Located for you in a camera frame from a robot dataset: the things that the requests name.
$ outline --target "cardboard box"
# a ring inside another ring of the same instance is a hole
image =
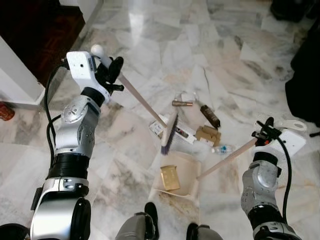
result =
[[[200,126],[195,133],[195,137],[198,141],[212,147],[219,144],[221,133],[210,126]]]
[[[176,165],[161,167],[161,178],[166,191],[180,189],[180,182]]]

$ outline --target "small bottle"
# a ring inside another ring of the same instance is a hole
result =
[[[200,111],[214,128],[218,129],[221,127],[219,118],[207,105],[201,106]]]
[[[211,150],[215,154],[229,154],[234,151],[234,146],[231,145],[222,145],[222,146],[214,146]]]

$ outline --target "black shoe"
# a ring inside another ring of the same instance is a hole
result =
[[[188,229],[186,230],[186,240],[198,239],[197,227],[198,227],[198,224],[196,223],[192,222],[189,224]]]
[[[158,212],[157,208],[154,205],[153,202],[148,202],[144,206],[144,212],[148,214],[152,218],[152,222],[154,225],[154,237],[152,240],[158,240],[159,239],[159,229],[158,229]]]
[[[270,11],[277,20],[299,22],[305,15],[306,0],[273,0]]]
[[[8,223],[0,226],[1,239],[24,240],[28,234],[30,234],[30,230],[17,223]]]

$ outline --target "robot leg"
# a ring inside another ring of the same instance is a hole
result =
[[[115,240],[154,240],[155,236],[152,218],[147,213],[139,212],[122,225]]]
[[[210,229],[208,225],[195,225],[194,229],[188,229],[188,232],[190,230],[190,236],[188,236],[187,233],[187,240],[223,240],[223,238],[216,231]]]

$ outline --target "broom handle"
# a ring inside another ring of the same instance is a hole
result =
[[[128,81],[128,79],[120,73],[118,80],[128,89],[128,91],[145,107],[145,109],[166,129],[167,125],[158,116],[158,114],[152,109],[152,107],[146,102],[146,100],[140,95],[134,86]]]
[[[256,141],[257,141],[256,138],[251,139],[245,145],[243,145],[242,147],[240,147],[239,149],[237,149],[236,151],[231,153],[229,156],[227,156],[224,160],[218,162],[216,165],[214,165],[213,167],[209,168],[207,171],[203,172],[196,179],[198,181],[200,181],[205,176],[209,175],[210,173],[212,173],[213,171],[217,170],[218,168],[220,168],[220,167],[232,162],[236,157],[238,157],[239,155],[241,155],[242,153],[244,153],[245,151],[250,149],[253,145],[255,145]]]

